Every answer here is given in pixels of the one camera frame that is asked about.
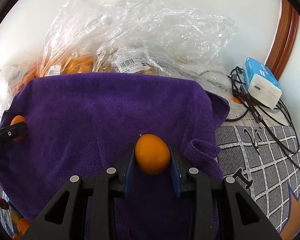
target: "plaid fabric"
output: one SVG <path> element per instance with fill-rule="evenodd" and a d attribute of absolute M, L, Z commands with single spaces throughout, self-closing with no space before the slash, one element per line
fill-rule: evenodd
<path fill-rule="evenodd" d="M 297 140 L 291 127 L 270 127 L 277 138 L 295 151 Z M 253 184 L 247 190 L 274 227 L 280 232 L 288 219 L 289 189 L 300 194 L 300 170 L 282 154 L 278 144 L 265 128 L 225 126 L 216 131 L 217 145 L 222 149 L 217 161 L 225 176 L 242 168 L 242 174 Z M 300 166 L 300 151 L 292 160 Z"/>

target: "triangular cutout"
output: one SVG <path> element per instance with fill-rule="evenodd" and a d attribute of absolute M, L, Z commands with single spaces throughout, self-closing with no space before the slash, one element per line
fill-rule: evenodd
<path fill-rule="evenodd" d="M 253 211 L 251 206 L 249 206 L 242 195 L 240 193 L 236 193 L 235 198 L 237 199 L 242 224 L 248 225 L 258 222 L 259 218 L 257 214 Z"/>
<path fill-rule="evenodd" d="M 45 217 L 45 220 L 51 223 L 61 225 L 63 222 L 63 217 L 65 215 L 66 206 L 69 199 L 69 191 L 64 192 L 64 194 L 58 199 L 56 204 L 51 208 Z"/>

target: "barcode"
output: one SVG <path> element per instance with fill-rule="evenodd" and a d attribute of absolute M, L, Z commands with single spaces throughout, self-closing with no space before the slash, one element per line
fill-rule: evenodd
<path fill-rule="evenodd" d="M 130 58 L 130 59 L 127 59 L 124 62 L 120 63 L 119 65 L 120 65 L 120 67 L 125 68 L 125 67 L 129 67 L 130 65 L 133 65 L 133 64 L 135 64 L 135 63 L 134 63 L 133 59 Z"/>
<path fill-rule="evenodd" d="M 53 75 L 54 75 L 54 70 L 53 69 L 49 70 L 48 76 L 53 76 Z"/>

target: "brown wooden trim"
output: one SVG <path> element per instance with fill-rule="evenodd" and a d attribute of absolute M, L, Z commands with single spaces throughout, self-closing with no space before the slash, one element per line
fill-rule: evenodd
<path fill-rule="evenodd" d="M 266 66 L 279 79 L 291 54 L 298 30 L 299 15 L 287 0 L 281 0 L 281 16 Z"/>

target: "barcode label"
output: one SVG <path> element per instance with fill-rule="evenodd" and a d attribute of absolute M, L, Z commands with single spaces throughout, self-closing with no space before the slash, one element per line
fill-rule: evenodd
<path fill-rule="evenodd" d="M 47 77 L 57 76 L 61 74 L 61 66 L 51 66 L 48 72 Z"/>
<path fill-rule="evenodd" d="M 150 69 L 141 57 L 120 58 L 116 60 L 115 64 L 121 73 L 136 73 L 138 71 Z"/>

